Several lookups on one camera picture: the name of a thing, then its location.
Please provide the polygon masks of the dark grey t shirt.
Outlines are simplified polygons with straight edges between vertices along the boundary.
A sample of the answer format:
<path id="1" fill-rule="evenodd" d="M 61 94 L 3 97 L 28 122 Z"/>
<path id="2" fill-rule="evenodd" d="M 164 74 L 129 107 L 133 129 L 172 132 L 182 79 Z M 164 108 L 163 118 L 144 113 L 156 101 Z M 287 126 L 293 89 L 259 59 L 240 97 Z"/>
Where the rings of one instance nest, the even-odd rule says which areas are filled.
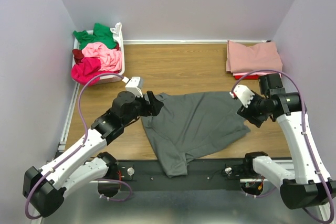
<path id="1" fill-rule="evenodd" d="M 237 114 L 241 103 L 229 92 L 160 93 L 156 98 L 164 104 L 160 113 L 141 122 L 169 178 L 186 176 L 191 161 L 225 149 L 250 131 Z"/>

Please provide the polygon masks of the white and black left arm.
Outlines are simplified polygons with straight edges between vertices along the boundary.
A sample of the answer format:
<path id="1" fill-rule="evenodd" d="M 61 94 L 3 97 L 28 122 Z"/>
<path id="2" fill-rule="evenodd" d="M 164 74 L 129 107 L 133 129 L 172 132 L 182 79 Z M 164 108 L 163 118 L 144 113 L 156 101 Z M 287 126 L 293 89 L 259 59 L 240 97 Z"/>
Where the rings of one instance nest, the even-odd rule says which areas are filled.
<path id="1" fill-rule="evenodd" d="M 97 151 L 108 146 L 123 134 L 124 129 L 142 116 L 157 116 L 163 108 L 148 91 L 146 96 L 136 96 L 122 91 L 102 116 L 69 149 L 41 168 L 29 168 L 24 174 L 23 195 L 26 198 L 25 215 L 34 220 L 52 215 L 65 198 L 85 183 L 105 180 L 108 173 L 116 175 L 116 160 L 103 153 L 88 162 Z"/>

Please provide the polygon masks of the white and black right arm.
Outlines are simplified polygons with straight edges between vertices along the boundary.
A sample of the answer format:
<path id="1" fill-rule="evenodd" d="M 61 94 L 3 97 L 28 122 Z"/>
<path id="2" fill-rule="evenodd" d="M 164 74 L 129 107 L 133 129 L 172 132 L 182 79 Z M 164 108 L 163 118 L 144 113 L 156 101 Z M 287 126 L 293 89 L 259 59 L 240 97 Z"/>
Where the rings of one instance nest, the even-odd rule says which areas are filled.
<path id="1" fill-rule="evenodd" d="M 335 180 L 320 158 L 300 93 L 286 92 L 278 73 L 261 76 L 258 82 L 260 94 L 245 85 L 234 85 L 230 95 L 241 102 L 237 113 L 256 127 L 261 127 L 267 119 L 280 125 L 293 171 L 283 168 L 264 152 L 246 154 L 243 163 L 233 171 L 244 176 L 261 175 L 269 180 L 279 189 L 289 209 L 331 204 L 335 198 Z"/>

